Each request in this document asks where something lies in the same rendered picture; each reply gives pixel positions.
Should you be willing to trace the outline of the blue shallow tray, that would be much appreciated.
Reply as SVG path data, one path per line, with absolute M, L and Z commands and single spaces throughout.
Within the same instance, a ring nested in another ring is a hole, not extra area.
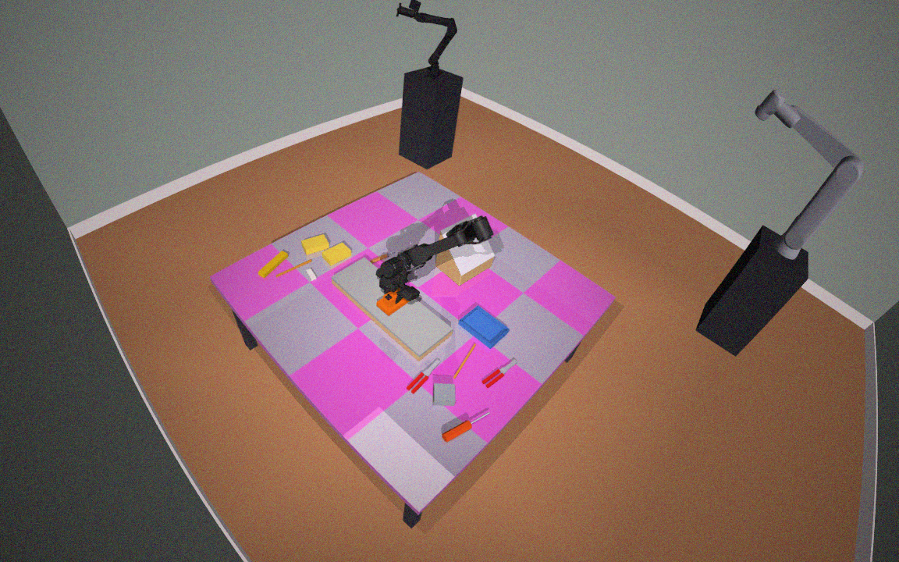
M 495 346 L 497 342 L 502 340 L 503 336 L 509 333 L 509 327 L 503 325 L 488 311 L 481 307 L 472 309 L 470 313 L 459 320 L 459 325 L 468 331 L 472 336 L 477 337 L 488 348 Z

